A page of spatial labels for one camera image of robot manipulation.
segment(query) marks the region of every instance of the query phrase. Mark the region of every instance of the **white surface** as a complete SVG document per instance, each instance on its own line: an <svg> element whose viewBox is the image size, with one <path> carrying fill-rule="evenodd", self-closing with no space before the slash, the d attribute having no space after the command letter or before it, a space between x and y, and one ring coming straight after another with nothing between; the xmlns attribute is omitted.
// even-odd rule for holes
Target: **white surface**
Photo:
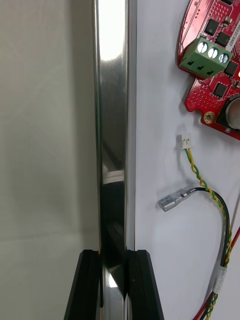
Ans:
<svg viewBox="0 0 240 320"><path fill-rule="evenodd" d="M177 68L176 46L187 5L188 0L138 0L136 246L151 254L165 320L191 320L199 310L222 230L218 208L203 194L169 212L156 208L158 193L196 181L176 137L191 132L194 160L225 199L231 218L240 193L240 141L204 126L183 104L193 79ZM240 242L212 320L239 318L239 287Z"/></svg>
<svg viewBox="0 0 240 320"><path fill-rule="evenodd" d="M71 2L0 0L1 320L63 319L79 253L98 249L94 110L78 104L76 117Z"/></svg>

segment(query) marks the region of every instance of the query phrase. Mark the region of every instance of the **reflective metal surface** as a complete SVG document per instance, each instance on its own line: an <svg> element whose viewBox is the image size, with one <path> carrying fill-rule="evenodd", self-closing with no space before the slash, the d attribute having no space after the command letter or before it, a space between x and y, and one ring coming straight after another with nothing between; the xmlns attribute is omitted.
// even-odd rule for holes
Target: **reflective metal surface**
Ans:
<svg viewBox="0 0 240 320"><path fill-rule="evenodd" d="M127 313L126 249L135 248L137 1L94 4L102 318L118 320Z"/></svg>

